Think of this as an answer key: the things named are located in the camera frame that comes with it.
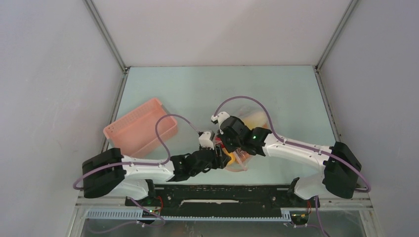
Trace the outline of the fake orange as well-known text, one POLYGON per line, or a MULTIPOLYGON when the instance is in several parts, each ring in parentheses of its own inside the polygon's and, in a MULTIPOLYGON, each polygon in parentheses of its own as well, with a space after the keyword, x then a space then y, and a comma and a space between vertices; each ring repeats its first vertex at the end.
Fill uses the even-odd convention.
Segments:
POLYGON ((236 161, 234 153, 229 153, 225 148, 222 148, 223 153, 227 156, 228 162, 226 166, 232 165, 236 161))

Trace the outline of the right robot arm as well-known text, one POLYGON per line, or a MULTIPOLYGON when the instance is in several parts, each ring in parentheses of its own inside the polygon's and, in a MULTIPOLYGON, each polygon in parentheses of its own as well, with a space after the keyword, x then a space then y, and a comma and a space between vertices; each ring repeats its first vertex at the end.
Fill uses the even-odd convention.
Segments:
POLYGON ((301 206, 307 199, 329 192, 351 199, 356 191, 362 166, 342 142, 320 146, 288 139, 263 127, 248 128, 238 117, 221 112, 211 117, 218 124, 218 136, 227 152, 242 150, 249 155, 283 158, 316 169, 309 177, 294 178, 287 193, 288 202, 301 206))

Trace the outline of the clear zip top bag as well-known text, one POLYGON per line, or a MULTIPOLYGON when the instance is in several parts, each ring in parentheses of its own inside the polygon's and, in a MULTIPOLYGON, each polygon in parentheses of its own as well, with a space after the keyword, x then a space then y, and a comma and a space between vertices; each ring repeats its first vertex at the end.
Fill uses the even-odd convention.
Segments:
POLYGON ((231 158, 226 167, 228 171, 247 171, 247 163, 253 156, 265 155, 265 139, 272 131, 262 109, 244 106, 237 115, 220 112, 215 118, 219 125, 217 139, 222 151, 231 158))

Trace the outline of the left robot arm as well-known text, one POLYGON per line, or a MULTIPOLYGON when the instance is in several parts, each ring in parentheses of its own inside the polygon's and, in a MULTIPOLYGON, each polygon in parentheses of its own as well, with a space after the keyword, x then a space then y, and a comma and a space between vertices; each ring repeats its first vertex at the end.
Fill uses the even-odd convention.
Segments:
POLYGON ((230 161, 231 157, 219 145, 171 156, 169 160, 140 160, 111 148, 82 164, 81 190, 85 198, 125 196, 148 206, 156 199, 154 181, 186 181, 212 169, 224 169, 230 161))

